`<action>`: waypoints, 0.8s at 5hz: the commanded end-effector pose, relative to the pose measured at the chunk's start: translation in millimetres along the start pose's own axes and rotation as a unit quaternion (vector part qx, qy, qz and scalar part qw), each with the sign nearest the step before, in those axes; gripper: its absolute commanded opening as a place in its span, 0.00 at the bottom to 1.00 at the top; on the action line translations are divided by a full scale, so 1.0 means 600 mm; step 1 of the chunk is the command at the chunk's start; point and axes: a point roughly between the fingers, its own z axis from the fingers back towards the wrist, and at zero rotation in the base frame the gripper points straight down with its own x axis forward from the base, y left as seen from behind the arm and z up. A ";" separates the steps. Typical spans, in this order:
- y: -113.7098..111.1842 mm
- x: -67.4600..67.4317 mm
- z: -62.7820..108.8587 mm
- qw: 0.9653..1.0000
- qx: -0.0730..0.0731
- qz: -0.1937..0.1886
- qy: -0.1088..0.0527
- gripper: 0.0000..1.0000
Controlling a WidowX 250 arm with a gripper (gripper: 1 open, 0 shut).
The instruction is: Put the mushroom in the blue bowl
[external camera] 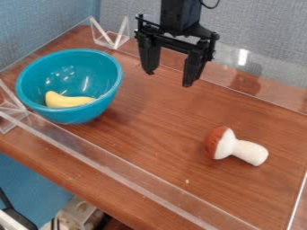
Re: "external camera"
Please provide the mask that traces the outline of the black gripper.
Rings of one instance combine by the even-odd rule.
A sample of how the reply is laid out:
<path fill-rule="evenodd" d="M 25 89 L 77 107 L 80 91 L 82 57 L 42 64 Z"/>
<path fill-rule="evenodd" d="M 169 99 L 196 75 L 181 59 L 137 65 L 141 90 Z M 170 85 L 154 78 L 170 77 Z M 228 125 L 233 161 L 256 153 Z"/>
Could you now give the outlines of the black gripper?
<path fill-rule="evenodd" d="M 200 78 L 214 53 L 218 35 L 201 26 L 202 0 L 160 0 L 158 15 L 136 15 L 136 40 L 141 67 L 148 75 L 158 67 L 160 48 L 188 54 L 182 67 L 182 87 Z"/>

